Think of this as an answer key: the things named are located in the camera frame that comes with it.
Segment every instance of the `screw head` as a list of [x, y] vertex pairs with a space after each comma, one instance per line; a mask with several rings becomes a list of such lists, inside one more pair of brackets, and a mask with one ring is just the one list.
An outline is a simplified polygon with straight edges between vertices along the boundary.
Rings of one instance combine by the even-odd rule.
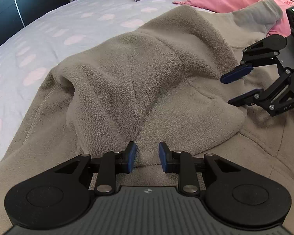
[[108, 184], [101, 184], [97, 186], [97, 191], [101, 193], [108, 193], [108, 192], [111, 192], [111, 190], [112, 190], [112, 187], [109, 186]]
[[196, 193], [198, 191], [198, 188], [193, 184], [188, 184], [183, 186], [183, 191], [186, 193]]

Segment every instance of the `logo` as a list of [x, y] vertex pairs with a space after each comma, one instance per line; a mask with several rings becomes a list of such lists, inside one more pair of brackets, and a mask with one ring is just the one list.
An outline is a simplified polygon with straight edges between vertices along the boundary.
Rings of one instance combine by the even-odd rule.
[[144, 193], [152, 193], [152, 190], [149, 189], [149, 188], [148, 188], [148, 189], [145, 189], [145, 190], [144, 190]]
[[283, 109], [284, 110], [287, 110], [288, 108], [291, 109], [292, 108], [292, 105], [289, 105], [289, 107], [285, 106]]
[[292, 6], [292, 5], [294, 4], [294, 3], [291, 2], [291, 1], [285, 1], [284, 3], [287, 4], [287, 5], [290, 5], [290, 6]]

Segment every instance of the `fleece fabric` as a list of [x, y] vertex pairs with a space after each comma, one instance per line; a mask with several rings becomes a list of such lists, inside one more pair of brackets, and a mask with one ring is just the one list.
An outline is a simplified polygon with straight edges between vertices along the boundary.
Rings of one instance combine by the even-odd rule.
[[285, 186], [292, 208], [284, 225], [294, 233], [294, 110], [272, 118], [257, 106], [227, 104], [267, 88], [277, 69], [220, 83], [242, 49], [281, 17], [273, 0], [226, 14], [179, 6], [54, 67], [0, 162], [0, 234], [11, 227], [3, 202], [12, 186], [82, 153], [123, 150], [129, 141], [139, 148], [136, 168], [119, 175], [120, 184], [177, 184], [177, 176], [162, 172], [160, 141], [194, 156], [213, 152]]

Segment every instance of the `blue gripper pad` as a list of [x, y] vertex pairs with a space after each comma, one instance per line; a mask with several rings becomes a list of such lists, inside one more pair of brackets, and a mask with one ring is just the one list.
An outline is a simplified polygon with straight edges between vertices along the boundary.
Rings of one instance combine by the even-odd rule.
[[132, 170], [134, 168], [136, 149], [137, 149], [137, 146], [135, 143], [133, 143], [131, 150], [129, 151], [129, 163], [128, 163], [129, 172], [132, 172]]
[[159, 143], [159, 159], [161, 162], [163, 172], [167, 170], [166, 153], [161, 143]]
[[234, 70], [224, 74], [220, 78], [220, 82], [223, 84], [228, 84], [239, 80], [241, 77], [248, 75], [253, 70], [253, 66], [251, 65], [239, 65], [235, 67]]

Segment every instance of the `bedsheet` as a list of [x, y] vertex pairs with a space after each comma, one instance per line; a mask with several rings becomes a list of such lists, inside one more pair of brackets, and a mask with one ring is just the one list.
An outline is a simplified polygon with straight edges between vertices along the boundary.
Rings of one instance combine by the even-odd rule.
[[7, 40], [0, 47], [0, 160], [52, 67], [179, 6], [173, 1], [76, 0]]

